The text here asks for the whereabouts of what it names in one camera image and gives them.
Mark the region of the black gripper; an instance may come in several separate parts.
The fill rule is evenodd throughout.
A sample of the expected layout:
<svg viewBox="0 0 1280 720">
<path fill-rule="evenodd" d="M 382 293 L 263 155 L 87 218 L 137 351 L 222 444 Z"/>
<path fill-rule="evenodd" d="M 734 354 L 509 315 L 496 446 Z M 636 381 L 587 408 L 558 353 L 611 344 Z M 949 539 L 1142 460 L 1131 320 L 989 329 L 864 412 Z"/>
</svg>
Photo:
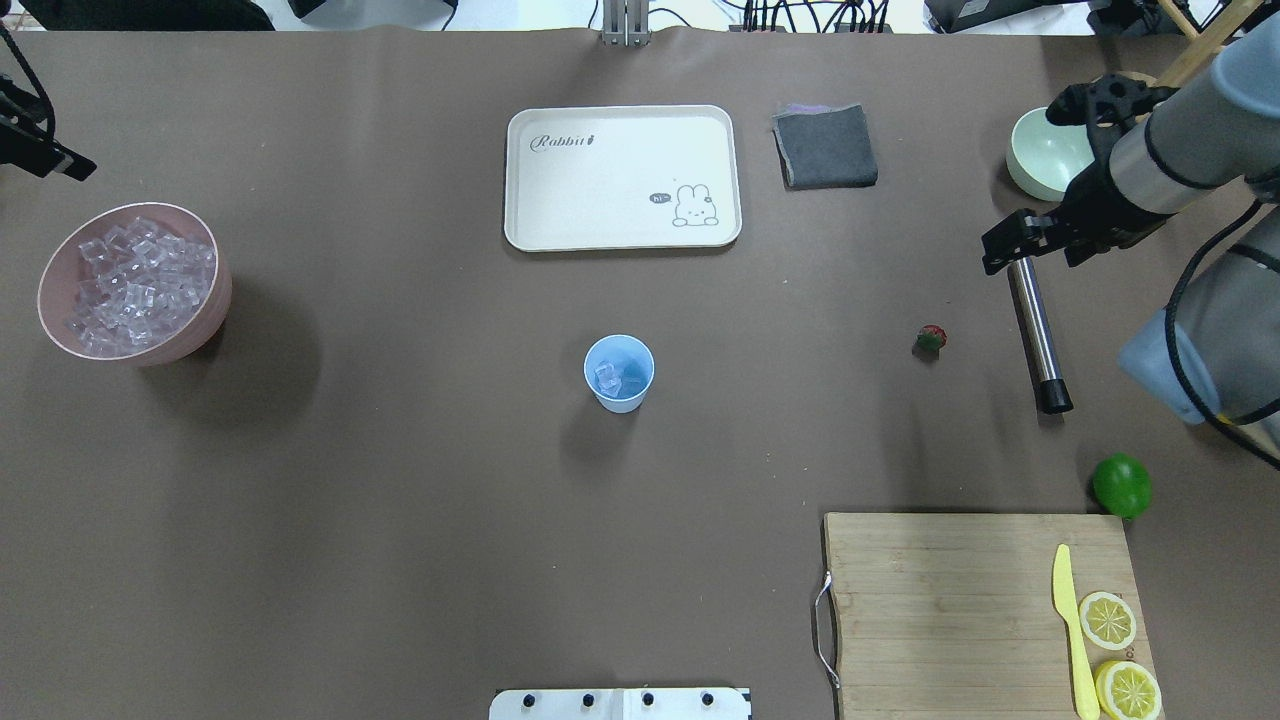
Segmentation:
<svg viewBox="0 0 1280 720">
<path fill-rule="evenodd" d="M 49 92 L 12 32 L 4 29 L 1 36 L 33 88 L 31 92 L 10 76 L 1 76 L 1 164 L 40 178 L 56 173 L 74 181 L 88 179 L 99 169 L 97 163 L 58 141 L 56 113 Z"/>
<path fill-rule="evenodd" d="M 1046 108 L 1052 126 L 1080 126 L 1094 163 L 1071 181 L 1055 218 L 1018 209 L 980 237 L 987 275 L 1010 264 L 1062 249 L 1066 264 L 1079 266 L 1114 249 L 1130 249 L 1166 223 L 1126 199 L 1102 163 L 1121 137 L 1134 131 L 1176 87 L 1123 74 L 1103 74 L 1068 86 Z"/>
</svg>

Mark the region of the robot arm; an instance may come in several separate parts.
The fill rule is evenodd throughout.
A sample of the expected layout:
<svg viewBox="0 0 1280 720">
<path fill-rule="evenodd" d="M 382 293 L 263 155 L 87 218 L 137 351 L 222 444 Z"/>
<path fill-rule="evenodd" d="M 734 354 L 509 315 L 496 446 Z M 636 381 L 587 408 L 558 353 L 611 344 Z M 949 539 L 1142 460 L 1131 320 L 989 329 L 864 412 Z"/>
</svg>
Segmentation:
<svg viewBox="0 0 1280 720">
<path fill-rule="evenodd" d="M 1102 76 L 1047 109 L 1084 126 L 1093 161 L 1046 214 L 1011 213 L 983 234 L 995 274 L 1062 251 L 1070 266 L 1152 236 L 1213 191 L 1251 205 L 1202 243 L 1120 366 L 1184 423 L 1207 424 L 1277 465 L 1279 27 L 1260 22 L 1176 88 Z"/>
</svg>

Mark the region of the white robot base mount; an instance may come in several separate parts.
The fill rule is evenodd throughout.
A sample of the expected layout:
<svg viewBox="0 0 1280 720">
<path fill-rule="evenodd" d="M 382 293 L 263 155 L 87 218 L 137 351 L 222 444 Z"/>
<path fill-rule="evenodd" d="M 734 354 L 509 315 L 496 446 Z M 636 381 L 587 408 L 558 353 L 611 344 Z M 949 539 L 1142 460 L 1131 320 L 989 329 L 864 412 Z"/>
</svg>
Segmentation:
<svg viewBox="0 0 1280 720">
<path fill-rule="evenodd" d="M 508 689 L 489 719 L 751 719 L 750 692 L 732 687 Z"/>
</svg>

